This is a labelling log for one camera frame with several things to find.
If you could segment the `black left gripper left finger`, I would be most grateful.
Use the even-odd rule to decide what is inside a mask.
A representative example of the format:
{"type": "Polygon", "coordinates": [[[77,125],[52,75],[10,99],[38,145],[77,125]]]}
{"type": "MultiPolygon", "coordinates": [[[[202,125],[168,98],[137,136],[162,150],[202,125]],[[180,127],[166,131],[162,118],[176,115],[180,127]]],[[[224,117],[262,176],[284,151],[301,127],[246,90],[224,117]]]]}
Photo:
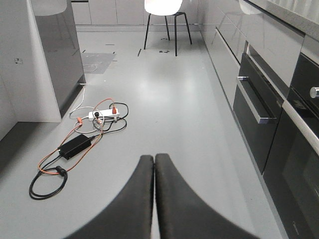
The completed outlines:
{"type": "Polygon", "coordinates": [[[154,205],[154,158],[142,155],[131,177],[94,219],[69,239],[149,239],[154,205]]]}

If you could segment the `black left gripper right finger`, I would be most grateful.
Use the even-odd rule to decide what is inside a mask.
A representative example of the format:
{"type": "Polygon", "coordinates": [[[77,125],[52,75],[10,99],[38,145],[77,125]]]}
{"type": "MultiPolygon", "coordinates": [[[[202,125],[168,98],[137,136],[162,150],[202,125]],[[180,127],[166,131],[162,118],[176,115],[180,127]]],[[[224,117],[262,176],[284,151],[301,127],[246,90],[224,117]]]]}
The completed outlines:
{"type": "Polygon", "coordinates": [[[155,196],[162,239],[254,239],[208,206],[186,183],[167,153],[155,157],[155,196]]]}

